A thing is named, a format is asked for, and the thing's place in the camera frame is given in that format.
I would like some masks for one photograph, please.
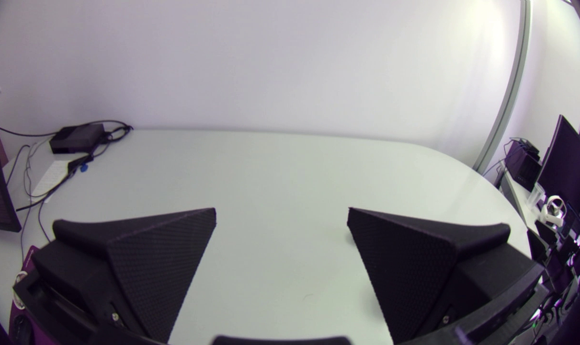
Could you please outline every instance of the white table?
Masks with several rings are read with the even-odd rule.
[[[503,163],[500,164],[500,167],[502,169],[505,168]],[[528,197],[530,196],[531,191],[517,183],[513,177],[511,177],[509,171],[504,171],[502,178],[511,190],[511,197],[513,197],[513,203],[516,205],[518,214],[520,214],[520,217],[524,220],[526,226],[537,233],[535,221],[539,220],[540,212],[537,206],[528,205]]]
[[[47,146],[41,150],[49,156]],[[11,196],[22,206],[23,192],[13,183]],[[529,255],[522,219],[488,181],[432,149],[379,140],[134,131],[62,186],[42,219],[51,233],[59,218],[106,221],[208,206],[217,209],[217,227],[171,344],[206,345],[218,334],[346,335],[356,345],[390,344],[346,226],[350,206],[463,224],[508,223],[509,242]],[[19,237],[0,231],[5,328],[21,265]],[[36,218],[24,244],[45,244]]]

